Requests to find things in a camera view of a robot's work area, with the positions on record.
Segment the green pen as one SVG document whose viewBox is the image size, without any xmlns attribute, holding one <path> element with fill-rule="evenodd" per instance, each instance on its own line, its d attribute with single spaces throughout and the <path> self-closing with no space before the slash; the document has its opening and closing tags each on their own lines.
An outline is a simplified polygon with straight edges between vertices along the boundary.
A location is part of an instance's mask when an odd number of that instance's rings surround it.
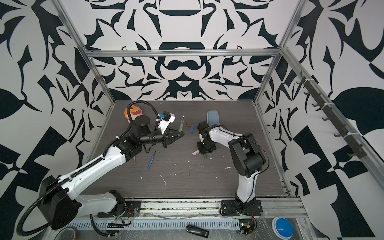
<svg viewBox="0 0 384 240">
<path fill-rule="evenodd" d="M 180 132 L 183 131 L 184 123 L 185 123 L 185 116 L 182 116 L 180 127 L 179 127 L 179 131 Z"/>
</svg>

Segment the blue pen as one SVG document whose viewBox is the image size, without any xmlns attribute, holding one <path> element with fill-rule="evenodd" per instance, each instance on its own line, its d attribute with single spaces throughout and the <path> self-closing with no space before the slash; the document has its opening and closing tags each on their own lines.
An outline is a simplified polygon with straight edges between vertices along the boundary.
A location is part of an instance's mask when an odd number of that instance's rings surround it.
<svg viewBox="0 0 384 240">
<path fill-rule="evenodd" d="M 148 171 L 150 170 L 150 168 L 151 168 L 151 166 L 152 166 L 152 163 L 153 163 L 153 161 L 154 161 L 154 159 L 155 159 L 155 155 L 156 155 L 156 151 L 154 151 L 154 153 L 153 153 L 153 155 L 152 155 L 152 157 L 151 157 L 151 159 L 150 159 L 150 162 L 149 162 L 148 167 L 147 167 L 147 170 L 148 170 Z"/>
</svg>

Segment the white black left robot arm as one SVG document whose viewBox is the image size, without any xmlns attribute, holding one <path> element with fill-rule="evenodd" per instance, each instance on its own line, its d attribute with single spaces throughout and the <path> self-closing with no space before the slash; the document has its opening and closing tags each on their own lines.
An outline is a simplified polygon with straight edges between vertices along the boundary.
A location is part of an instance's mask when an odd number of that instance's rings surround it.
<svg viewBox="0 0 384 240">
<path fill-rule="evenodd" d="M 123 214 L 126 201 L 117 191 L 90 196 L 83 196 L 82 192 L 141 151 L 148 153 L 147 145 L 161 143 L 167 148 L 185 135 L 169 127 L 176 119 L 174 114 L 167 111 L 159 114 L 147 101 L 133 101 L 127 105 L 126 111 L 130 123 L 128 128 L 108 143 L 101 155 L 57 179 L 49 176 L 42 181 L 39 198 L 25 211 L 17 224 L 18 236 L 30 236 L 48 227 L 58 230 L 84 215 L 104 212 L 119 217 Z M 40 210 L 47 223 L 25 231 L 24 224 L 35 208 Z"/>
</svg>

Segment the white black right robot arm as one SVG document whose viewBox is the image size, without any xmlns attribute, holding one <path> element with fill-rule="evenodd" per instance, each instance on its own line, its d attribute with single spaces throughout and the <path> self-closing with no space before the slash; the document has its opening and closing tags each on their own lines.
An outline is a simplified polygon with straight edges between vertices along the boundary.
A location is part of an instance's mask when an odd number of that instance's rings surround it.
<svg viewBox="0 0 384 240">
<path fill-rule="evenodd" d="M 208 125 L 201 122 L 197 126 L 200 141 L 197 143 L 200 154 L 210 154 L 220 144 L 230 150 L 233 165 L 239 174 L 238 189 L 235 194 L 234 206 L 231 210 L 222 205 L 220 214 L 245 215 L 256 205 L 256 184 L 258 176 L 263 172 L 267 155 L 250 133 L 241 135 L 233 133 L 220 125 Z"/>
</svg>

